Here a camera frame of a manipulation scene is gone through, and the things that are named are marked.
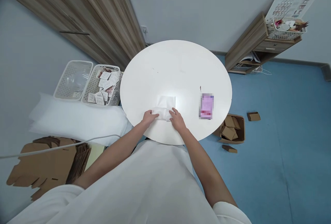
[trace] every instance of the pink package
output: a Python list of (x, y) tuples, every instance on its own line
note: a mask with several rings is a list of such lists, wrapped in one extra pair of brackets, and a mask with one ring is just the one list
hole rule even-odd
[(201, 95), (200, 103), (200, 119), (213, 119), (213, 109), (214, 109), (214, 96), (212, 94), (203, 93)]

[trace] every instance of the white wall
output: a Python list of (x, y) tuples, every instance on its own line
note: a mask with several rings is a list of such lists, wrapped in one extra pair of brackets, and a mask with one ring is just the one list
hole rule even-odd
[[(308, 33), (280, 58), (331, 63), (329, 33), (331, 0), (315, 0), (304, 18)], [(148, 28), (146, 42), (180, 39), (209, 50), (228, 52), (260, 11), (273, 0), (131, 0), (140, 25)]]
[[(16, 0), (0, 0), (0, 154), (20, 153), (41, 137), (28, 132), (28, 116), (39, 92), (53, 94), (70, 60), (93, 61)], [(18, 161), (0, 160), (0, 223), (24, 209), (37, 190), (6, 185)]]

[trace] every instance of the wall outlet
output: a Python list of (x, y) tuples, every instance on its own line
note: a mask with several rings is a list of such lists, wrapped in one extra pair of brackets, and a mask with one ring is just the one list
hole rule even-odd
[(140, 26), (141, 27), (141, 31), (143, 33), (148, 33), (147, 27), (146, 26)]

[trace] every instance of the white tabletop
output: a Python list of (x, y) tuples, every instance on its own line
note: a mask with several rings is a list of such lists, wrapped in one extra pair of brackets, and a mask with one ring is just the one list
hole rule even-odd
[[(214, 95), (212, 120), (199, 119), (202, 93)], [(124, 71), (120, 94), (133, 126), (156, 106), (158, 95), (175, 96), (176, 109), (197, 140), (221, 125), (232, 101), (231, 81), (221, 61), (206, 48), (181, 40), (162, 41), (139, 52)], [(163, 144), (184, 144), (170, 121), (155, 120), (144, 135)]]

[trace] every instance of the wooden cabinet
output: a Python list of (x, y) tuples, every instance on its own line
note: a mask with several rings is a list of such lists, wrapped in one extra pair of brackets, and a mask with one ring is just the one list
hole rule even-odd
[[(225, 68), (232, 73), (250, 73), (299, 41), (301, 41), (301, 37), (297, 37), (294, 40), (268, 39), (265, 16), (263, 13), (260, 13), (226, 54)], [(260, 63), (241, 61), (252, 51), (259, 58)]]
[(18, 0), (102, 64), (121, 70), (145, 48), (130, 0)]

